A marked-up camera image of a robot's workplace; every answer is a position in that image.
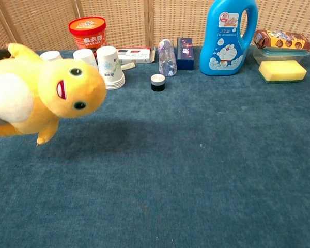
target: packaged cookies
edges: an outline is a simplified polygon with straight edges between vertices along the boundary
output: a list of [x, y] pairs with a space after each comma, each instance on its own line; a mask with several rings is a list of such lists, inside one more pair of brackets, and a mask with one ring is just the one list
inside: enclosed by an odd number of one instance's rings
[[291, 32], [274, 32], [259, 29], [255, 32], [254, 43], [259, 49], [284, 48], [298, 49], [310, 52], [310, 41], [303, 35]]

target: blue carpet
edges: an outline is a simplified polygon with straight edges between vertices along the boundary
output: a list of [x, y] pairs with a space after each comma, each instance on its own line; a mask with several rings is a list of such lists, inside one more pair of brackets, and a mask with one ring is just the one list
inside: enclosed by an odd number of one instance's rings
[[[150, 89], [158, 63], [54, 138], [0, 138], [0, 247], [310, 247], [310, 58], [267, 84], [234, 76]], [[62, 52], [64, 58], [72, 51]]]

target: clear plastic bottle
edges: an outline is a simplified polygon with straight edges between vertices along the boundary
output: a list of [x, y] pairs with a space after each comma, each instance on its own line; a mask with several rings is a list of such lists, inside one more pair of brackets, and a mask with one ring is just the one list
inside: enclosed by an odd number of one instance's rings
[[177, 73], [174, 46], [168, 39], [159, 43], [159, 70], [164, 76], [173, 76]]

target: yellow plush toy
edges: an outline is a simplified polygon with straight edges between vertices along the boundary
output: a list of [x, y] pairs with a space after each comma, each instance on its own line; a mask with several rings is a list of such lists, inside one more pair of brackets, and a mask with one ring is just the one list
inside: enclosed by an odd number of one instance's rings
[[38, 133], [42, 145], [55, 135], [60, 118], [89, 115], [103, 103], [103, 78], [87, 63], [43, 61], [18, 43], [8, 51], [12, 58], [0, 60], [1, 137]]

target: plastic container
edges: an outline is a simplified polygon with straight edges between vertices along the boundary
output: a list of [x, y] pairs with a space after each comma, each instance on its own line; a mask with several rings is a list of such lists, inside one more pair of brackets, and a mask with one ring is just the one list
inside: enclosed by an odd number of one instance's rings
[[293, 49], [259, 49], [254, 47], [253, 56], [257, 63], [260, 65], [263, 61], [283, 61], [283, 60], [296, 60], [300, 62], [306, 56], [309, 56], [310, 52], [305, 50], [293, 50]]
[[107, 45], [105, 28], [103, 17], [83, 17], [69, 23], [69, 31], [78, 49], [91, 49], [95, 58], [97, 49]]
[[[248, 24], [243, 36], [241, 18]], [[205, 75], [236, 74], [242, 67], [258, 20], [255, 0], [215, 0], [207, 18], [205, 41], [200, 55], [200, 71]]]

